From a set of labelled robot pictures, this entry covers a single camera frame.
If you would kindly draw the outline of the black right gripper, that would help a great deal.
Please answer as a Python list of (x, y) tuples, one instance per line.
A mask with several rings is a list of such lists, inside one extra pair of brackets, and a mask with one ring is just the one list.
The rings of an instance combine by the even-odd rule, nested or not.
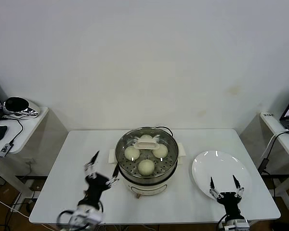
[(242, 187), (238, 179), (233, 175), (236, 192), (222, 192), (221, 194), (215, 189), (213, 178), (210, 178), (210, 194), (218, 203), (224, 206), (226, 212), (225, 219), (241, 219), (241, 212), (238, 204), (241, 201), (244, 187)]

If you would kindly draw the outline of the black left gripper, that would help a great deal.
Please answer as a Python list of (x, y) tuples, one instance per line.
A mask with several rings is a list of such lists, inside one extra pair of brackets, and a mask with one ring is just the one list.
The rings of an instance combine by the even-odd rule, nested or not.
[(84, 198), (78, 202), (80, 205), (89, 205), (95, 209), (100, 209), (100, 197), (103, 191), (110, 189), (110, 187), (118, 180), (119, 166), (116, 166), (109, 179), (99, 173), (96, 173), (95, 162), (100, 151), (84, 165), (85, 181), (88, 184), (87, 190), (84, 191)]

